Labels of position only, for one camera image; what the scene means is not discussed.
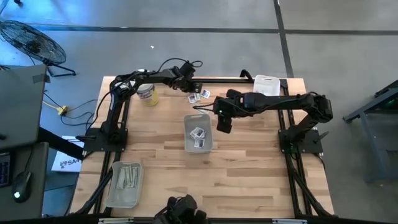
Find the computer mouse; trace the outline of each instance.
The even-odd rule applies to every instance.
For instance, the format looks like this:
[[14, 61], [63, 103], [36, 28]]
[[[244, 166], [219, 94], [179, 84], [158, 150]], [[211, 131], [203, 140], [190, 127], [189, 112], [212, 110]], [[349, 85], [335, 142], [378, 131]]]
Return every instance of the computer mouse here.
[[25, 202], [30, 196], [30, 180], [32, 173], [24, 171], [19, 173], [12, 181], [12, 197], [15, 202]]

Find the keyboard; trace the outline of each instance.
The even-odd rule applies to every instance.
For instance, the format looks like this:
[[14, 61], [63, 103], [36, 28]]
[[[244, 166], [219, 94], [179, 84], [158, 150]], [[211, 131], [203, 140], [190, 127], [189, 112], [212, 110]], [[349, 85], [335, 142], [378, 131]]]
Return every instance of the keyboard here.
[[10, 184], [10, 153], [0, 153], [0, 187]]

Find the fan grille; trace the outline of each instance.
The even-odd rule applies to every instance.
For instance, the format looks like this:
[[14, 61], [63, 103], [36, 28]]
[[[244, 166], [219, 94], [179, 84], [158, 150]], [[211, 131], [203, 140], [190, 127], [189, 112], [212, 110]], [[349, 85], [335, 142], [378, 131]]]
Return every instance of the fan grille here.
[[65, 51], [54, 40], [21, 22], [0, 23], [0, 34], [15, 48], [41, 62], [59, 65], [67, 60]]

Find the yellow cup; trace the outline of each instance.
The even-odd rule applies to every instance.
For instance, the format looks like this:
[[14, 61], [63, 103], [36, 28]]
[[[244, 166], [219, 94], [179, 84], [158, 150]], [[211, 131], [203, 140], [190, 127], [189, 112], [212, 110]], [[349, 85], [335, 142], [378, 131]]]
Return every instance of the yellow cup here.
[[154, 106], [159, 102], [154, 84], [142, 84], [138, 88], [137, 94], [146, 106]]

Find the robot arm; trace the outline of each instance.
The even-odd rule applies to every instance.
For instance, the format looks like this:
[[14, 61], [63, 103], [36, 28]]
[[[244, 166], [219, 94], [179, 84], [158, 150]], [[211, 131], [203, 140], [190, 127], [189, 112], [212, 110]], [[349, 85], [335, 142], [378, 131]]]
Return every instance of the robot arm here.
[[106, 121], [101, 125], [101, 132], [107, 137], [108, 143], [118, 142], [120, 138], [118, 120], [124, 102], [135, 94], [138, 87], [145, 83], [163, 83], [174, 90], [199, 93], [201, 83], [193, 83], [191, 79], [195, 69], [189, 62], [181, 68], [172, 67], [161, 72], [137, 70], [132, 74], [118, 75], [109, 86], [112, 97]]
[[265, 110], [304, 110], [308, 115], [298, 125], [289, 128], [286, 137], [292, 142], [301, 138], [317, 123], [326, 123], [333, 118], [330, 100], [314, 92], [296, 96], [264, 96], [261, 93], [228, 90], [226, 96], [217, 96], [212, 109], [218, 115], [217, 130], [224, 133], [231, 132], [232, 118], [253, 116]]

